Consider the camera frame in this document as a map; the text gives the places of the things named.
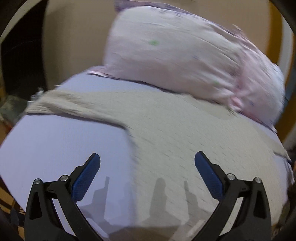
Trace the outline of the beige knit sweater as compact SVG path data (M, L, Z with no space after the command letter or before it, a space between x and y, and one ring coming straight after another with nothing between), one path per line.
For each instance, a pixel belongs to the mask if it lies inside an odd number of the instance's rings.
M27 113L74 116L124 128L131 139L135 211L117 240L189 240L217 205L194 166L196 152L241 179L262 178L271 223L287 200L276 157L287 152L259 126L224 106L162 91L52 90Z

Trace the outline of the lavender bed sheet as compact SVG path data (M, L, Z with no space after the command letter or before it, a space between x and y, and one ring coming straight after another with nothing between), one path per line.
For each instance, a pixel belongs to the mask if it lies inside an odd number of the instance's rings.
M175 94L145 84L98 77L86 72L73 76L54 90L78 93L143 90ZM256 124L281 144L271 129ZM131 224L135 211L132 151L130 136L120 126L74 116L27 113L26 109L25 115L1 146L1 177L19 205L26 210L35 179L57 181L63 175L70 175L77 166L82 166L91 154L98 154L100 168L83 199L76 204L101 240L117 240L110 235L116 231L117 225ZM288 200L287 191L294 184L290 159L276 157L274 162ZM242 198L237 199L222 234L232 228L242 201ZM53 204L63 228L73 234L58 200L55 199ZM271 223L271 235L277 223Z

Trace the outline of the tan wooden headboard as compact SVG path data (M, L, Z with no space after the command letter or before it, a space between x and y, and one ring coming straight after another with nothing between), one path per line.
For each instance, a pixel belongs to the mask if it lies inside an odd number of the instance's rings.
M231 30L238 26L271 61L280 58L282 17L269 1L169 1ZM44 23L44 65L48 88L89 67L100 65L113 1L49 1Z

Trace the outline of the pink floral pillow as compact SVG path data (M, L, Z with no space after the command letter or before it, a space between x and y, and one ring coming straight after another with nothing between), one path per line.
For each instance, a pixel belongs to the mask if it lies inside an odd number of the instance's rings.
M115 1L102 66L90 72L218 102L272 128L285 102L281 69L235 27L148 1Z

